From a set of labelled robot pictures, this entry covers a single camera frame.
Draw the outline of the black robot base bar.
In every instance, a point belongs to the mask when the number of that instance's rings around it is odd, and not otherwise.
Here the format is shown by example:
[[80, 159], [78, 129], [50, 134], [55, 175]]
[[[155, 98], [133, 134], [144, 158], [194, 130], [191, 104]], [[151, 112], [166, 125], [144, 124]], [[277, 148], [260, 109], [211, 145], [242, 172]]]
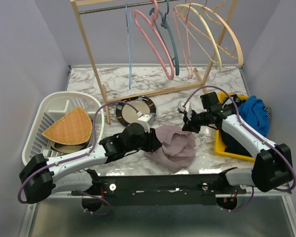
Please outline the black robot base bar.
[[103, 197], [112, 206], [216, 205], [222, 198], [246, 193], [228, 184], [224, 174], [99, 176], [87, 170], [91, 187], [86, 193]]

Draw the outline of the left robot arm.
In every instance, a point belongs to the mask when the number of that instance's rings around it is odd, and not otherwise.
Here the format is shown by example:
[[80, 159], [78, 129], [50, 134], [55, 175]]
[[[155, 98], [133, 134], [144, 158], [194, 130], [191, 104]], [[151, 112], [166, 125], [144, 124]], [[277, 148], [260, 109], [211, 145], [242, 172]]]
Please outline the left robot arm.
[[43, 154], [37, 154], [19, 174], [22, 185], [18, 201], [22, 204], [38, 203], [56, 190], [57, 181], [72, 173], [120, 160], [139, 150], [155, 152], [161, 146], [154, 128], [145, 130], [139, 123], [132, 123], [121, 133], [106, 137], [89, 149], [62, 158], [45, 158]]

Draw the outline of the mauve tank top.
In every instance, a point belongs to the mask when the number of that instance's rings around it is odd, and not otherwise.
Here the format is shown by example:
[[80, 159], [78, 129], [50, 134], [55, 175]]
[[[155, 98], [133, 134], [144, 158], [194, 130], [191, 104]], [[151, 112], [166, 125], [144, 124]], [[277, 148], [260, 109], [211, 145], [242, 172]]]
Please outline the mauve tank top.
[[176, 125], [164, 124], [156, 128], [155, 133], [162, 147], [155, 152], [145, 152], [144, 156], [173, 173], [191, 165], [196, 157], [192, 132], [182, 131]]

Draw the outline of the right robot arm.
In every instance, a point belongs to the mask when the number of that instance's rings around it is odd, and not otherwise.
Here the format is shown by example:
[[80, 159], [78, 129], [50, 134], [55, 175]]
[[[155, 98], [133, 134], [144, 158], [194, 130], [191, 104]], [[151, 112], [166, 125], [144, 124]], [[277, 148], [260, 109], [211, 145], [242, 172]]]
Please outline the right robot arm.
[[257, 133], [237, 114], [237, 107], [223, 107], [215, 92], [201, 96], [204, 112], [196, 113], [189, 101], [180, 101], [178, 111], [184, 115], [182, 130], [199, 133], [202, 126], [215, 125], [234, 138], [254, 158], [253, 168], [232, 168], [223, 171], [217, 181], [220, 192], [227, 194], [238, 185], [256, 187], [268, 192], [296, 176], [292, 168], [291, 150], [286, 144], [276, 144]]

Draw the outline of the light blue wire hanger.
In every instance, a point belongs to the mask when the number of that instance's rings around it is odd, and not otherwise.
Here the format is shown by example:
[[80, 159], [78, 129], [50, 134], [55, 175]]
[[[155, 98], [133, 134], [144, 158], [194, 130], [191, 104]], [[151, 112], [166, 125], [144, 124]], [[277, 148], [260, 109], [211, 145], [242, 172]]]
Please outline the light blue wire hanger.
[[128, 4], [125, 4], [125, 18], [127, 27], [127, 48], [129, 58], [129, 89], [132, 87], [133, 77], [133, 57], [134, 57], [134, 30], [133, 30], [133, 14], [128, 12]]

